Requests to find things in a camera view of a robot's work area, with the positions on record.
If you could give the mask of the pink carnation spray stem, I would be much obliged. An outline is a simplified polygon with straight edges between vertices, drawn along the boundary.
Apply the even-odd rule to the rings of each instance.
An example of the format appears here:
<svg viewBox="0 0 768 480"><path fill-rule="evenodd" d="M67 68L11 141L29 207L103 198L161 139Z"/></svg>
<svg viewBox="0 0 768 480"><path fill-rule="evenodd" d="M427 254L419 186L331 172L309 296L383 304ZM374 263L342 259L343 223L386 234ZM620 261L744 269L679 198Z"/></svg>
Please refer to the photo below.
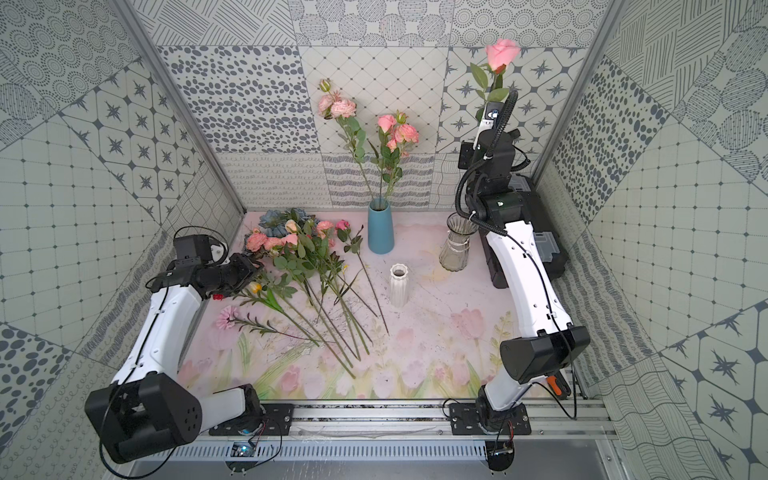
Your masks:
<svg viewBox="0 0 768 480"><path fill-rule="evenodd" d="M357 163L368 193L371 198L374 198L364 168L367 134L357 120L357 104L353 100L343 97L338 90L334 90L332 82L328 78L323 78L319 82L318 88L322 93L317 104L318 115L324 120L334 121L339 126L341 129L339 135L343 140L344 148Z"/></svg>

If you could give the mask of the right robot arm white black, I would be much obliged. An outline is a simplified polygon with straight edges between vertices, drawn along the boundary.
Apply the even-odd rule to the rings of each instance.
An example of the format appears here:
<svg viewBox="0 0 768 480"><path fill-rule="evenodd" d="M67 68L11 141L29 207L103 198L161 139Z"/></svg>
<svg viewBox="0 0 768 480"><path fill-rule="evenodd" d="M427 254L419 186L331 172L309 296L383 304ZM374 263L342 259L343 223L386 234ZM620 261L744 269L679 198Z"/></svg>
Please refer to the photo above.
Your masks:
<svg viewBox="0 0 768 480"><path fill-rule="evenodd" d="M521 415L534 384L571 365L591 341L557 298L523 197L510 186L513 173L528 164L516 162L519 133L507 128L516 102L510 93L503 103L487 104L475 141L460 154L464 174L455 193L457 214L485 233L486 254L510 289L521 333L501 342L502 365L476 400L480 425L493 433Z"/></svg>

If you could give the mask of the pink rose single stem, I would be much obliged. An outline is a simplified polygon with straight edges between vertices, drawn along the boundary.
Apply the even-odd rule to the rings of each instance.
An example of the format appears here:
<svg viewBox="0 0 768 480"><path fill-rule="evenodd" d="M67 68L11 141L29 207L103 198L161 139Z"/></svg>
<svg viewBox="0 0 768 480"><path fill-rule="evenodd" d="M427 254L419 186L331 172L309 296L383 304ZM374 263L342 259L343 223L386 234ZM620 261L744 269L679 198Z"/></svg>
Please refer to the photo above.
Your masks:
<svg viewBox="0 0 768 480"><path fill-rule="evenodd" d="M374 154L374 163L380 174L379 193L387 200L393 190L395 180L395 153L397 143L394 139L397 120L394 115L382 115L377 119L378 145L371 144Z"/></svg>

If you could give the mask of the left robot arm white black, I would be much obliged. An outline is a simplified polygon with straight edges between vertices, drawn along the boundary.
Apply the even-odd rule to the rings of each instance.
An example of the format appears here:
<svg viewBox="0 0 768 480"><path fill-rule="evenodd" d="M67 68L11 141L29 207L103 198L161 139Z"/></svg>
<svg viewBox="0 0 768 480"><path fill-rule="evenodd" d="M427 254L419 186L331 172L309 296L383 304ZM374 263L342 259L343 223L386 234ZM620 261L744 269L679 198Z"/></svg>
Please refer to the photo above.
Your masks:
<svg viewBox="0 0 768 480"><path fill-rule="evenodd" d="M175 239L175 259L150 280L146 320L111 383L89 394L85 413L102 456L125 464L195 441L210 429L253 433L264 410L250 385L197 397L178 381L185 340L204 301L230 297L261 264L207 235Z"/></svg>

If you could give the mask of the large pink peony spray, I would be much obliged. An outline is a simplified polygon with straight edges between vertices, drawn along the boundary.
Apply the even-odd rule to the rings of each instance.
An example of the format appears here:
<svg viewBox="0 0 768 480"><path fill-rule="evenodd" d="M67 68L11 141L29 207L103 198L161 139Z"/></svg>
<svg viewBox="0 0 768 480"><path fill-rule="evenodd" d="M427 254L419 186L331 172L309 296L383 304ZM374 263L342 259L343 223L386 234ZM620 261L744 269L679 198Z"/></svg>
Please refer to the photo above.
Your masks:
<svg viewBox="0 0 768 480"><path fill-rule="evenodd" d="M295 233L284 237L270 237L260 231L254 230L245 239L244 248L252 254L266 254L277 256L298 246L298 236Z"/></svg>

